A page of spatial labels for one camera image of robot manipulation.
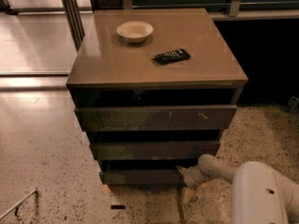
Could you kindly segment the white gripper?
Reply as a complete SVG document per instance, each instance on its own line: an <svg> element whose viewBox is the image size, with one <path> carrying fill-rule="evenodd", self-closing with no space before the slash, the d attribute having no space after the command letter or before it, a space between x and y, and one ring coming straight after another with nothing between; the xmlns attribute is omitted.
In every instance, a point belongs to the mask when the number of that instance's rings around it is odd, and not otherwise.
<svg viewBox="0 0 299 224"><path fill-rule="evenodd" d="M187 187L182 189L181 201L186 204L195 193L195 189L201 184L214 178L214 175L204 173L198 166L185 168L182 166L176 166L178 171L183 175L183 180Z"/></svg>

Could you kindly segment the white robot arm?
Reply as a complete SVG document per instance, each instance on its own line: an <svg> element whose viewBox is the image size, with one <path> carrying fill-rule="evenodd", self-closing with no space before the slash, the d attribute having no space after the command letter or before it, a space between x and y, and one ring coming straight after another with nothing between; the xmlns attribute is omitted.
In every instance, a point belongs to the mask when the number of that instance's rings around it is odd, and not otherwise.
<svg viewBox="0 0 299 224"><path fill-rule="evenodd" d="M225 165L212 155L202 155L189 168L179 166L187 203L197 187L221 178L232 185L232 224L299 224L299 184L273 167L247 161Z"/></svg>

